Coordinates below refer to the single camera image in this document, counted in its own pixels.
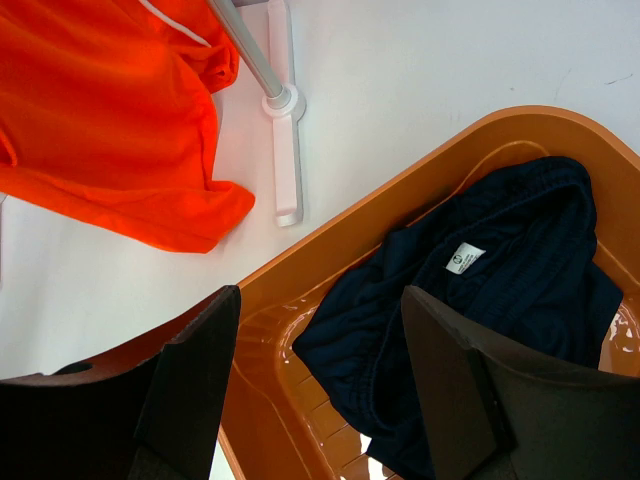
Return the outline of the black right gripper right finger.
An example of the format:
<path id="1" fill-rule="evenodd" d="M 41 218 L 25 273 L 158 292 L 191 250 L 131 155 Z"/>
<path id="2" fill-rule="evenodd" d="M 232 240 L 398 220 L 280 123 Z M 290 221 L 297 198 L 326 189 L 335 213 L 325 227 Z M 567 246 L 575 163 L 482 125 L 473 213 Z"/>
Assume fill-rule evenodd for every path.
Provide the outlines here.
<path id="1" fill-rule="evenodd" d="M 401 317 L 436 478 L 638 478 L 638 379 L 539 353 L 415 286 Z"/>

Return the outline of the navy blue shorts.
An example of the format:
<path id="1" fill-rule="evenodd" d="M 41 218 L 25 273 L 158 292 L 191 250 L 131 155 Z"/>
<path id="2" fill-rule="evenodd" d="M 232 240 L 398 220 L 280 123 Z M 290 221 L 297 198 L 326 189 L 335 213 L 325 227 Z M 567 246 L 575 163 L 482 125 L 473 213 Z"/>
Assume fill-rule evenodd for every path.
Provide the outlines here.
<path id="1" fill-rule="evenodd" d="M 401 318 L 416 286 L 538 352 L 596 367 L 623 298 L 594 263 L 596 206 L 577 161 L 496 170 L 411 226 L 326 294 L 293 351 L 367 452 L 405 479 L 434 475 Z"/>

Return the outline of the orange shorts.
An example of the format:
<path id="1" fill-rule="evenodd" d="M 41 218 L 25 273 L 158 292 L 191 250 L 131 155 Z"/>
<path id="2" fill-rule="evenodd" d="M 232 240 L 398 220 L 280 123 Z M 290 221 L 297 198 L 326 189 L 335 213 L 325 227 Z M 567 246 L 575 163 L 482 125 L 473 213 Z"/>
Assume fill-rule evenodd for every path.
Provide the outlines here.
<path id="1" fill-rule="evenodd" d="M 212 96 L 239 55 L 204 1 L 5 1 L 1 190 L 181 253 L 211 251 L 254 195 L 213 176 Z"/>

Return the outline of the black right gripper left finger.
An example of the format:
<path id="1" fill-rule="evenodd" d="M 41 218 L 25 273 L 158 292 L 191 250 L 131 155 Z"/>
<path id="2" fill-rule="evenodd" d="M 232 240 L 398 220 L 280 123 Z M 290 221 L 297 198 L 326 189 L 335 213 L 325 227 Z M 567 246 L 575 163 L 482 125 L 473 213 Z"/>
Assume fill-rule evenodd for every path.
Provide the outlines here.
<path id="1" fill-rule="evenodd" d="M 99 355 L 4 380 L 2 477 L 207 478 L 240 309 L 225 286 Z"/>

